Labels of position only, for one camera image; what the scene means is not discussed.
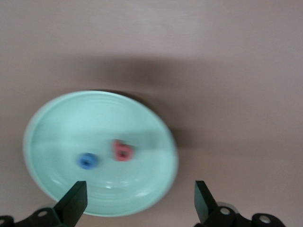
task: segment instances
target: teal plate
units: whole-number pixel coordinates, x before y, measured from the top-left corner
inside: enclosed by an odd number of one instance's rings
[[[117,158],[115,141],[131,150],[129,158]],[[45,193],[58,201],[76,181],[86,181],[85,213],[96,216],[152,206],[178,168],[164,122],[141,103],[104,91],[69,93],[44,105],[27,126],[23,146],[27,168]]]

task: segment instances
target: beige tabletop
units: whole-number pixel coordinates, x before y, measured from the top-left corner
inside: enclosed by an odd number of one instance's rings
[[[251,218],[303,223],[303,1],[0,1],[0,215],[54,203],[23,160],[25,127],[78,90],[140,97],[176,137],[170,192],[77,226],[191,227],[194,180]]]

